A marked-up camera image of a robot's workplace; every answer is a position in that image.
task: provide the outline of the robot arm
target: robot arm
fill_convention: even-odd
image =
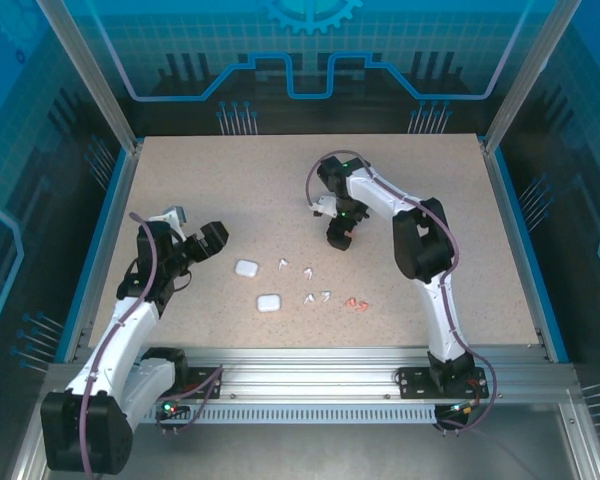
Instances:
[[[202,227],[203,238],[186,237],[184,211],[174,207],[147,221],[156,243],[157,271],[144,301],[119,327],[102,352],[104,339],[120,323],[147,286],[151,271],[149,240],[142,228],[136,239],[138,258],[118,286],[113,316],[102,339],[80,373],[64,392],[49,393],[41,406],[42,429],[51,470],[82,471],[78,411],[87,378],[100,354],[98,375],[87,411],[87,443],[93,471],[119,473],[131,452],[133,432],[151,405],[166,391],[181,391],[187,383],[187,359],[181,350],[149,349],[136,358],[173,295],[174,280],[189,273],[193,263],[220,252],[229,234],[220,222]]]
[[[473,356],[465,351],[451,331],[444,305],[443,286],[452,323],[466,345],[458,328],[451,275],[447,275],[442,283],[443,275],[451,267],[452,245],[442,229],[412,203],[425,206],[446,224],[442,205],[435,198],[421,200],[402,192],[382,179],[375,169],[365,167],[358,158],[341,163],[336,157],[329,157],[321,162],[317,173],[335,196],[320,198],[311,209],[316,216],[332,217],[327,240],[334,248],[349,248],[349,234],[368,217],[368,209],[392,223],[395,261],[403,275],[416,281],[422,297],[428,322],[430,372],[438,389],[444,392],[464,372],[473,370],[475,364]],[[378,179],[392,192],[381,186]]]

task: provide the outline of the speckled tabletop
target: speckled tabletop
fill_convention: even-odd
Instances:
[[[328,217],[307,208],[311,165],[339,148],[359,151],[378,173],[445,208],[460,247],[453,276],[459,320],[474,344],[537,343],[502,220],[475,135],[304,135],[150,137],[145,140],[126,212],[147,218],[185,207],[186,234],[222,221],[230,237],[217,256],[191,268],[188,288],[171,299],[147,345],[182,347],[363,347],[428,343],[415,285],[393,260],[391,225],[371,212],[346,252],[330,247]],[[326,189],[315,177],[312,194]],[[136,256],[137,224],[125,214],[96,317],[91,345],[111,318],[115,291]],[[289,265],[278,271],[280,258]],[[257,262],[238,277],[239,259]],[[303,270],[312,267],[307,280]],[[331,291],[322,303],[320,292]],[[256,298],[282,296],[260,313]],[[308,293],[316,302],[304,305]],[[343,307],[349,297],[366,312]]]

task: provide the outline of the gray floor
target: gray floor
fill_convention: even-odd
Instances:
[[[499,407],[481,426],[524,459],[541,479],[574,478],[552,411]],[[432,426],[199,426],[163,437],[136,432],[119,480],[527,480],[492,440],[465,433],[443,438]],[[82,480],[53,473],[49,480]]]

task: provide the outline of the glass panel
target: glass panel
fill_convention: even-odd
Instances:
[[[0,2],[0,478],[57,348],[119,151],[35,2]]]
[[[600,1],[583,0],[502,151],[568,354],[599,384]]]
[[[67,2],[139,135],[484,133],[553,4]]]

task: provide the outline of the blue gear graphic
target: blue gear graphic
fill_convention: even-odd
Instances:
[[[0,0],[0,30],[18,48],[25,48],[39,27],[34,0]]]
[[[353,9],[361,6],[362,0],[264,0],[269,20],[277,20],[282,28],[291,27],[293,33],[305,31],[308,35],[339,28],[340,21],[353,18]]]

